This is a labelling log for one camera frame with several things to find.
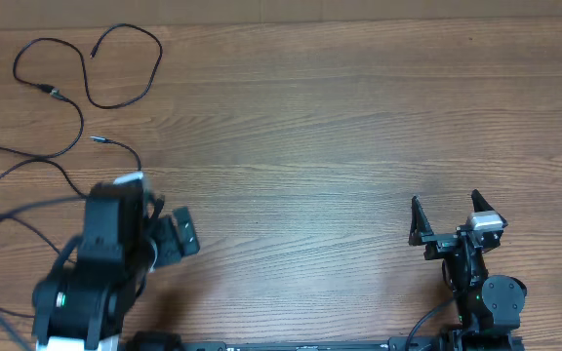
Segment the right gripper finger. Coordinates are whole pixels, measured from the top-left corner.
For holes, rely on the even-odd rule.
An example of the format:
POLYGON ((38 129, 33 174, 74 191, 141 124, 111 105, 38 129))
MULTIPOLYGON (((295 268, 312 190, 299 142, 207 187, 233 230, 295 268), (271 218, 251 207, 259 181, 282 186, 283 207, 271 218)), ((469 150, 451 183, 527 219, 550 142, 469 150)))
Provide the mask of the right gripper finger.
POLYGON ((418 196, 411 199, 412 219, 408 243, 410 246, 427 245, 435 240, 435 234, 423 211, 418 196))
POLYGON ((489 212, 494 208, 487 202, 478 189, 471 192, 470 198, 472 200, 473 211, 475 213, 489 212))

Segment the black cable separated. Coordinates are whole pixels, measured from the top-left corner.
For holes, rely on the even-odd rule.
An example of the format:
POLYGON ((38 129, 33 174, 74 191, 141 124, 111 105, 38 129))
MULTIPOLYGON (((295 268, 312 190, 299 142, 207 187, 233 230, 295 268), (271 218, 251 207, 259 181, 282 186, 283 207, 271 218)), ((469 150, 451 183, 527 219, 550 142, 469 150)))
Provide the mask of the black cable separated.
POLYGON ((132 105, 132 104, 136 103, 137 101, 139 101, 140 99, 144 98, 148 94, 148 92, 150 91, 150 89, 153 85, 156 73, 158 71, 159 65, 162 61, 164 50, 163 50, 163 45, 162 45, 161 41, 152 32, 150 32, 150 31, 148 31, 148 30, 146 30, 142 27, 139 27, 137 25, 130 24, 130 23, 116 23, 116 24, 111 25, 108 29, 106 29, 101 34, 101 36, 99 37, 99 39, 97 40, 96 44, 94 45, 93 49, 91 50, 91 52, 89 54, 90 59, 94 59, 96 57, 96 55, 98 54, 99 48, 101 46, 101 43, 105 39, 105 37, 107 35, 109 35, 112 31, 114 31, 116 29, 119 29, 119 28, 130 28, 130 29, 133 29, 135 31, 138 31, 138 32, 148 36, 149 38, 151 38, 155 42, 155 44, 157 45, 157 48, 158 48, 158 56, 157 56, 156 62, 153 65, 153 68, 150 72, 148 82, 147 82, 146 86, 144 87, 143 91, 136 97, 133 97, 133 98, 131 98, 129 100, 126 100, 124 102, 119 102, 119 103, 111 104, 111 105, 104 105, 104 104, 99 104, 99 103, 95 102, 94 99, 92 98, 91 91, 90 91, 88 71, 87 71, 87 67, 86 67, 86 60, 85 60, 84 56, 82 55, 81 51, 76 46, 74 46, 73 44, 71 44, 67 41, 61 40, 59 38, 53 38, 53 37, 39 37, 39 38, 33 39, 33 40, 29 41, 28 43, 26 43, 19 50, 19 52, 17 53, 17 55, 15 56, 15 58, 13 60, 13 64, 12 64, 13 77, 17 82, 19 82, 21 84, 32 87, 34 89, 38 89, 39 91, 41 91, 45 94, 49 94, 50 96, 52 96, 56 99, 65 101, 66 97, 64 97, 60 93, 57 93, 57 89, 56 89, 55 86, 50 85, 50 84, 45 84, 45 83, 30 82, 30 81, 27 81, 25 79, 20 78, 19 75, 18 75, 18 68, 19 68, 19 64, 20 64, 20 59, 21 59, 22 55, 28 49, 30 49, 33 45, 35 45, 39 42, 54 42, 54 43, 57 43, 57 44, 60 44, 60 45, 63 45, 65 47, 68 47, 68 48, 72 49, 78 55, 78 57, 80 58, 82 78, 83 78, 83 82, 84 82, 84 90, 85 90, 86 97, 87 97, 87 99, 88 99, 88 101, 91 105, 93 105, 96 108, 103 109, 103 110, 119 109, 119 108, 123 108, 123 107, 129 106, 129 105, 132 105))

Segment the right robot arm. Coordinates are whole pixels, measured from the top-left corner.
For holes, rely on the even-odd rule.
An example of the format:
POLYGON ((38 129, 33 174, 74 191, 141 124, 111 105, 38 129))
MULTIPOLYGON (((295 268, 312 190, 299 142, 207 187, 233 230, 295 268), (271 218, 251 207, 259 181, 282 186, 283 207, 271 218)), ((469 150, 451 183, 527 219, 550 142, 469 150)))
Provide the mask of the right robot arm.
POLYGON ((510 276, 490 275, 483 254, 496 249, 507 220, 478 190, 470 195, 473 212, 453 233, 435 233, 417 196, 411 200, 411 246, 423 246, 426 260, 442 262, 442 280, 453 296, 427 312, 404 342, 406 350, 522 350, 523 341, 512 332, 521 325, 526 285, 510 276), (431 338, 417 336, 421 326, 455 304, 459 322, 431 338))

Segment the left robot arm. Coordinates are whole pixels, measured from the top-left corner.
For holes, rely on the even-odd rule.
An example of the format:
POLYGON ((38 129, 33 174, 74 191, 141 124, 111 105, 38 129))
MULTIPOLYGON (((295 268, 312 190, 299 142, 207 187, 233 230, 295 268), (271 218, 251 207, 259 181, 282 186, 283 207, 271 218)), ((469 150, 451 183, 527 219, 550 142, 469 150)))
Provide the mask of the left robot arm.
POLYGON ((98 183, 85 200, 83 230, 69 240, 33 292, 39 350, 115 350, 124 319, 149 273, 200 250, 186 207, 140 180, 98 183))

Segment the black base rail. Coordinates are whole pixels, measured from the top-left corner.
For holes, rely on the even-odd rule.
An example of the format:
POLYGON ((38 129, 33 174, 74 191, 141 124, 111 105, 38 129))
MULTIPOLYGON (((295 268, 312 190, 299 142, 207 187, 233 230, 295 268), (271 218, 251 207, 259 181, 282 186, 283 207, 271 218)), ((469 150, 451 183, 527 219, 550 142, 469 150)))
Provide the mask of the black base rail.
POLYGON ((140 331, 127 342, 121 343, 118 351, 524 351, 521 337, 511 336, 394 336, 382 341, 331 341, 331 342, 277 342, 227 344, 220 341, 184 342, 178 334, 140 331))

